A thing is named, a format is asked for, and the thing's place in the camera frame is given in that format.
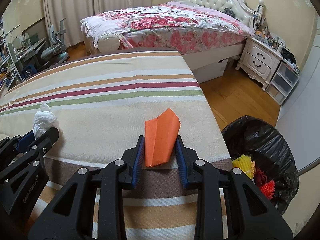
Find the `white plastic bag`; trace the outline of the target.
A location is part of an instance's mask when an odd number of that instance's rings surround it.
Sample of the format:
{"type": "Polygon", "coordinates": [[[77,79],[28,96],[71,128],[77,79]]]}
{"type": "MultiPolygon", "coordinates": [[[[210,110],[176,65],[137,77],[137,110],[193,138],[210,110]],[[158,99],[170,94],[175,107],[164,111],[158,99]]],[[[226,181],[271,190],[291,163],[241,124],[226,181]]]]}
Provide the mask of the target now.
{"type": "Polygon", "coordinates": [[[46,103],[42,103],[33,121],[33,134],[35,139],[39,138],[52,127],[59,129],[57,116],[50,110],[50,107],[46,103]]]}

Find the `orange paper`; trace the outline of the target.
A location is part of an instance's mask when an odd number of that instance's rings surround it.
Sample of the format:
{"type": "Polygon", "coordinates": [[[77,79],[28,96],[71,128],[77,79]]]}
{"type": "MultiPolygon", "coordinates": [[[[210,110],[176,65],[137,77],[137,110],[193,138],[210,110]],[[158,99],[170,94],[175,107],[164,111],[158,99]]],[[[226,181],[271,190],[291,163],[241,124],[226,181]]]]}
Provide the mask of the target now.
{"type": "Polygon", "coordinates": [[[166,164],[180,130],[178,116],[168,108],[154,119],[145,121],[145,166],[166,164]]]}

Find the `yellow foam fruit net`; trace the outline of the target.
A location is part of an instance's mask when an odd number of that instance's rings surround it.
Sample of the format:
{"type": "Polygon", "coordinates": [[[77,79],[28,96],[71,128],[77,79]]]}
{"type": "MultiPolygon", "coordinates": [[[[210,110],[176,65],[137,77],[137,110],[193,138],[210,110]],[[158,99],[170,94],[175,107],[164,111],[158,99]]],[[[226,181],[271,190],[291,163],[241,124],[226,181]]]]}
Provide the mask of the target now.
{"type": "Polygon", "coordinates": [[[249,179],[253,179],[255,174],[255,162],[252,161],[251,157],[242,154],[240,157],[232,161],[233,167],[242,170],[249,179]]]}

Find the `black bag trash bin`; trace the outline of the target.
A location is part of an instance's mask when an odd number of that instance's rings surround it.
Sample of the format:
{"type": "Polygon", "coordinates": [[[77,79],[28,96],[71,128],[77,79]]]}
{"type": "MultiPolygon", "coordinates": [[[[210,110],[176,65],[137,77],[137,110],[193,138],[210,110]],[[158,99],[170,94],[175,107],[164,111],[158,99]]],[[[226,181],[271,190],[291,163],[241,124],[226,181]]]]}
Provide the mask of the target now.
{"type": "Polygon", "coordinates": [[[284,137],[271,124],[248,115],[228,124],[222,135],[232,160],[246,155],[255,162],[258,187],[274,181],[268,198],[283,215],[299,189],[295,160],[284,137]]]}

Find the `striped bed cover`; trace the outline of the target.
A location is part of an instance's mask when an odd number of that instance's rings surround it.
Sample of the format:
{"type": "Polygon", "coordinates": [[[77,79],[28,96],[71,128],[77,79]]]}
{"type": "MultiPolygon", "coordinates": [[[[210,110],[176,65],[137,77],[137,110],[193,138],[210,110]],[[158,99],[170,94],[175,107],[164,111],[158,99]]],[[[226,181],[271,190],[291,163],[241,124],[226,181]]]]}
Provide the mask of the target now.
{"type": "MultiPolygon", "coordinates": [[[[167,109],[178,116],[186,147],[231,168],[215,116],[177,51],[118,51],[41,72],[1,97],[1,137],[29,132],[43,103],[56,115],[60,136],[45,155],[49,181],[29,224],[79,168],[120,158],[144,134],[145,122],[167,109]]],[[[142,170],[137,188],[123,196],[128,239],[193,239],[197,193],[183,188],[175,157],[142,170]]]]}

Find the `white curved bookshelf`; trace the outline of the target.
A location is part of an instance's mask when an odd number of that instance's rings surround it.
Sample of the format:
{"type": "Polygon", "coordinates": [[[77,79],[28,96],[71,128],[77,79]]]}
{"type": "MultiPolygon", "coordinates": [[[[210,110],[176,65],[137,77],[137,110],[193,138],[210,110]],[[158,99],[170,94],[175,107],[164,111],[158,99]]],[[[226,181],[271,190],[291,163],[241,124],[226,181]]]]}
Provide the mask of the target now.
{"type": "Polygon", "coordinates": [[[17,83],[18,72],[14,61],[10,55],[9,47],[6,40],[6,35],[4,31],[4,21],[1,17],[1,85],[5,85],[7,89],[11,88],[17,83]]]}

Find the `grey study desk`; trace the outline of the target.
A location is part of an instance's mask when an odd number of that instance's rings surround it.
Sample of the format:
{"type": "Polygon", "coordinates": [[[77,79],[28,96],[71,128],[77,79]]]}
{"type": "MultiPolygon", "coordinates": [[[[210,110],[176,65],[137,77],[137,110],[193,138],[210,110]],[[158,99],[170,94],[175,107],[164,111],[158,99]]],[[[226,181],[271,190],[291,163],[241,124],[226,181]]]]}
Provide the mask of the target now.
{"type": "Polygon", "coordinates": [[[12,43],[8,43],[8,50],[9,54],[11,56],[11,59],[15,65],[16,72],[21,80],[24,78],[22,77],[22,70],[25,66],[24,62],[28,61],[31,58],[34,58],[34,61],[38,64],[38,60],[36,58],[36,54],[42,49],[42,47],[46,44],[46,39],[42,38],[39,41],[35,42],[34,44],[31,44],[29,41],[29,38],[24,39],[20,41],[20,38],[16,38],[17,41],[20,42],[20,49],[21,51],[18,51],[14,47],[12,43]]]}

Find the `red foam fruit net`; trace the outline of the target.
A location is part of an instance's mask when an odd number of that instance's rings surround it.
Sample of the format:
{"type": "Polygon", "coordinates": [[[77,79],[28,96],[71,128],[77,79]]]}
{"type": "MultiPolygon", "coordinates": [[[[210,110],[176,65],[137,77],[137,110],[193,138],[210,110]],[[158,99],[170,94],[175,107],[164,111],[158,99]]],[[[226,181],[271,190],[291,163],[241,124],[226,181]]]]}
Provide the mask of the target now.
{"type": "Polygon", "coordinates": [[[263,172],[261,169],[257,168],[255,175],[254,175],[254,181],[256,186],[259,188],[259,190],[263,193],[263,195],[268,199],[271,200],[275,193],[275,182],[273,179],[268,179],[265,172],[263,172]]]}

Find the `white under-bed storage box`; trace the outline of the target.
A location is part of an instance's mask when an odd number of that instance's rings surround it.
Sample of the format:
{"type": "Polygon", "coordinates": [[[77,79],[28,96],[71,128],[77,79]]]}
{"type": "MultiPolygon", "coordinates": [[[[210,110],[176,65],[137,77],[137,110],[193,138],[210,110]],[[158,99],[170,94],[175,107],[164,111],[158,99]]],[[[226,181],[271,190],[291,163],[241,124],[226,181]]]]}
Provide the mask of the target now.
{"type": "Polygon", "coordinates": [[[223,76],[227,63],[227,59],[220,60],[216,63],[211,63],[201,68],[197,68],[192,72],[198,83],[204,83],[223,76]]]}

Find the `grey desk chair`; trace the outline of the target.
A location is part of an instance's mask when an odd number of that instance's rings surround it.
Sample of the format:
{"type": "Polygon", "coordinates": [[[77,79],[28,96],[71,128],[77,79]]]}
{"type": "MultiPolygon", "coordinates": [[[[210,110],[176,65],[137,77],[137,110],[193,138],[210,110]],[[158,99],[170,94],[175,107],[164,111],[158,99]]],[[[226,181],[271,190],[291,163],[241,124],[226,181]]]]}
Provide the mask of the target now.
{"type": "Polygon", "coordinates": [[[41,54],[41,59],[45,61],[43,65],[45,68],[55,66],[66,62],[69,59],[69,54],[66,52],[66,44],[64,42],[64,34],[66,30],[64,28],[63,18],[60,21],[60,29],[55,32],[54,25],[49,28],[49,40],[51,46],[45,49],[41,54]]]}

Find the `grey sliding wardrobe door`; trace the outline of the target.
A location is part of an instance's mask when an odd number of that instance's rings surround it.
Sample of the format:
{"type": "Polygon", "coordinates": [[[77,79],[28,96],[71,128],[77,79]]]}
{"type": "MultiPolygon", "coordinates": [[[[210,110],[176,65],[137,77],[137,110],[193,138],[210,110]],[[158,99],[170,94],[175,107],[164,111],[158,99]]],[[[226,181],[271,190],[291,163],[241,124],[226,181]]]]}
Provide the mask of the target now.
{"type": "Polygon", "coordinates": [[[280,108],[276,129],[288,143],[300,175],[319,164],[319,29],[298,85],[280,108]]]}

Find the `white bedside nightstand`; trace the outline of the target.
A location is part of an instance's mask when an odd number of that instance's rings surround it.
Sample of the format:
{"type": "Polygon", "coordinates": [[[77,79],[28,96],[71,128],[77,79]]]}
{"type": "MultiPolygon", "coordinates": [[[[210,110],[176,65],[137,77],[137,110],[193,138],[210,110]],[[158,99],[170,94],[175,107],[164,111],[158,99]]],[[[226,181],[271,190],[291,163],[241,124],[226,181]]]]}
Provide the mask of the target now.
{"type": "Polygon", "coordinates": [[[235,70],[243,69],[253,80],[263,85],[266,91],[283,57],[264,42],[250,36],[235,70]]]}

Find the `clear plastic drawer unit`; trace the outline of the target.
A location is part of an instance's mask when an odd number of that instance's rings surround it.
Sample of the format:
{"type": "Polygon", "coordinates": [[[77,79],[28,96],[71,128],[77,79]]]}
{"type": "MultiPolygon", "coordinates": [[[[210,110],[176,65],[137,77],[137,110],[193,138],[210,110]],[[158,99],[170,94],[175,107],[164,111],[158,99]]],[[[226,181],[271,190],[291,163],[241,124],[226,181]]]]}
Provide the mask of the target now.
{"type": "Polygon", "coordinates": [[[283,59],[277,68],[266,93],[279,105],[287,99],[299,81],[299,70],[295,64],[283,59]]]}

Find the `floral pink quilt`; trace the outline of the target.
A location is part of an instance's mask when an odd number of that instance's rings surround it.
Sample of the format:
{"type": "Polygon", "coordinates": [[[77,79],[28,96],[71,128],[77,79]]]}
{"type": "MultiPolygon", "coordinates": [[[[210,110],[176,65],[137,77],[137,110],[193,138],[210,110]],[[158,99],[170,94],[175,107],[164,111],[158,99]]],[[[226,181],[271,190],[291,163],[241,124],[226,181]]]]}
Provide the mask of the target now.
{"type": "Polygon", "coordinates": [[[184,55],[233,46],[253,33],[224,12],[181,2],[102,12],[80,24],[85,40],[101,53],[172,48],[184,55]]]}

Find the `nightstand clutter bottles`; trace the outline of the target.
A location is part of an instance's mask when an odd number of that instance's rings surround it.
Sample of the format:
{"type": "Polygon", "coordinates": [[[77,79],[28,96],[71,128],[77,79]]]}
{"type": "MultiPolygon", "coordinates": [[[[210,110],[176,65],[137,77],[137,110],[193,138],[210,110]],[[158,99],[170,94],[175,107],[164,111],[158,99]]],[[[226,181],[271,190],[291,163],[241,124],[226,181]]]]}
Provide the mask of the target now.
{"type": "Polygon", "coordinates": [[[279,52],[289,63],[296,65],[297,61],[294,54],[285,46],[286,43],[281,37],[269,30],[266,18],[262,17],[258,25],[256,25],[257,22],[258,19],[254,19],[254,37],[279,52]]]}

